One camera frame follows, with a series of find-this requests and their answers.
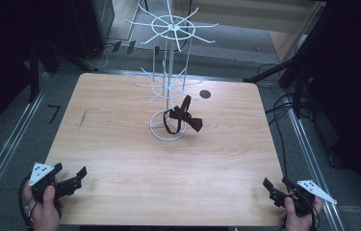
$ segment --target gray floor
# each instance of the gray floor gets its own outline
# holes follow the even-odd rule
[[[162,4],[161,2],[149,0],[150,10],[158,11],[157,6]],[[140,14],[138,21],[146,16],[148,15]],[[272,65],[267,65],[258,69],[262,64],[277,62],[267,32],[227,27],[226,30],[232,31],[227,35],[234,35],[233,38],[229,38],[225,33],[222,33],[224,30],[221,27],[213,29],[210,33],[202,34],[207,36],[207,39],[216,40],[216,43],[210,44],[213,47],[207,44],[198,44],[197,42],[196,45],[193,44],[195,53],[191,56],[189,66],[191,77],[240,82],[245,77],[255,76],[258,71],[262,72],[272,67]],[[142,41],[149,38],[150,34],[147,31],[135,28],[132,39]],[[121,47],[117,52],[112,52],[112,49],[107,50],[105,56],[108,57],[108,63],[100,68],[99,72],[140,71],[141,67],[150,69],[152,51],[146,50],[145,48],[148,47],[142,46],[139,42],[137,42],[136,46],[136,49],[131,54],[127,54],[127,47]],[[184,61],[185,57],[184,54],[176,54],[176,61]],[[106,60],[103,54],[100,54],[99,57],[89,62],[95,65],[103,65]],[[6,141],[25,113],[26,108],[29,107],[27,104],[29,88],[19,94],[12,105],[0,115],[0,164],[4,165],[0,174],[0,230],[25,230],[17,207],[18,184],[31,170],[34,162],[45,161],[52,140],[61,123],[69,97],[79,75],[82,73],[80,69],[68,62],[60,60],[60,64],[61,69],[58,74],[46,74],[42,78],[41,88],[44,91],[39,98],[40,102],[38,102],[37,111],[31,116],[29,123],[25,124],[23,136],[14,139],[17,146],[10,146],[6,144]],[[283,94],[276,84],[278,78],[279,75],[274,74],[267,80],[258,83],[266,110],[271,109],[275,100]],[[49,123],[49,121],[54,115],[54,109],[48,107],[48,105],[61,106],[60,112],[55,116],[52,123]],[[268,119],[269,121],[272,120],[271,114],[268,114]],[[293,126],[293,119],[290,114],[287,113],[279,118],[278,124],[285,145],[289,177],[296,180],[311,179],[313,172],[308,166],[306,155],[297,137],[297,131]],[[306,132],[312,147],[312,154],[319,165],[330,194],[338,200],[337,209],[343,226],[346,230],[361,230],[361,178],[350,169],[336,169],[329,164],[325,147],[322,145],[315,124],[312,121],[302,118],[299,120],[299,124],[303,126]],[[275,123],[270,128],[278,158],[283,167],[283,151],[279,132]],[[72,231],[78,229],[77,226],[62,226],[62,230]],[[278,227],[238,227],[238,230],[278,230]],[[327,215],[323,212],[321,214],[320,230],[341,229],[331,226]]]

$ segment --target person's right hand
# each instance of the person's right hand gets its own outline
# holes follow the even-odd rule
[[[55,188],[48,186],[45,189],[42,204],[37,203],[31,192],[31,187],[24,187],[24,198],[29,201],[30,213],[35,231],[58,231],[60,230],[60,215],[54,206]]]
[[[318,213],[322,210],[322,201],[316,196],[313,206]],[[285,198],[285,212],[279,216],[280,225],[285,225],[287,231],[309,231],[312,226],[312,215],[298,217],[294,201],[288,196]]]

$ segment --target person's left hand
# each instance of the person's left hand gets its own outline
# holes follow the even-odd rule
[[[24,198],[29,202],[31,219],[35,231],[57,231],[60,229],[60,216],[54,206],[55,188],[48,186],[45,189],[42,203],[37,203],[33,198],[31,187],[26,184],[24,187]],[[63,208],[63,200],[58,201]]]

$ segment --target wooden table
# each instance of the wooden table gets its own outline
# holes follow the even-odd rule
[[[282,172],[258,89],[204,81],[187,86],[189,113],[203,118],[177,141],[161,141],[150,118],[166,107],[150,78],[84,74],[46,163],[65,180],[86,166],[83,188],[66,197],[63,224],[277,225],[280,208],[262,185]],[[211,97],[203,99],[201,90]],[[175,101],[180,106],[184,97]]]

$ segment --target display stand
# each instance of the display stand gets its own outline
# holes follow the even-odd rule
[[[148,76],[151,77],[152,82],[150,85],[142,85],[136,84],[139,87],[146,87],[151,88],[152,91],[155,93],[155,96],[146,104],[153,102],[158,97],[163,98],[166,100],[166,108],[160,112],[157,112],[151,119],[150,119],[150,130],[154,136],[163,140],[163,141],[174,141],[183,136],[186,132],[186,122],[183,121],[182,129],[175,135],[169,134],[163,127],[164,119],[167,122],[168,126],[177,129],[177,122],[173,123],[172,119],[164,113],[170,109],[174,108],[173,99],[178,98],[180,96],[186,95],[185,88],[187,85],[194,85],[199,84],[199,82],[195,83],[186,83],[187,77],[187,68],[189,64],[189,57],[190,52],[192,49],[192,41],[193,38],[200,39],[207,43],[213,43],[213,40],[207,40],[195,35],[196,28],[211,28],[215,27],[215,25],[200,25],[196,26],[189,21],[189,18],[197,13],[198,9],[196,9],[193,13],[189,16],[183,18],[179,16],[175,16],[171,14],[170,4],[168,1],[168,15],[156,16],[151,12],[148,12],[141,5],[139,8],[144,11],[145,13],[154,17],[150,24],[145,23],[137,23],[133,21],[126,20],[127,22],[133,25],[140,25],[140,26],[147,26],[150,27],[153,32],[154,36],[149,40],[142,42],[142,44],[147,44],[150,41],[155,42],[155,38],[163,38],[165,39],[165,57],[163,60],[163,74],[157,74],[155,72],[156,67],[156,58],[153,54],[153,71],[147,72],[142,68],[142,71],[146,73]],[[173,74],[173,64],[174,64],[174,52],[175,48],[177,51],[181,52],[180,41],[189,40],[189,49],[187,52],[187,60],[184,69],[179,74]]]

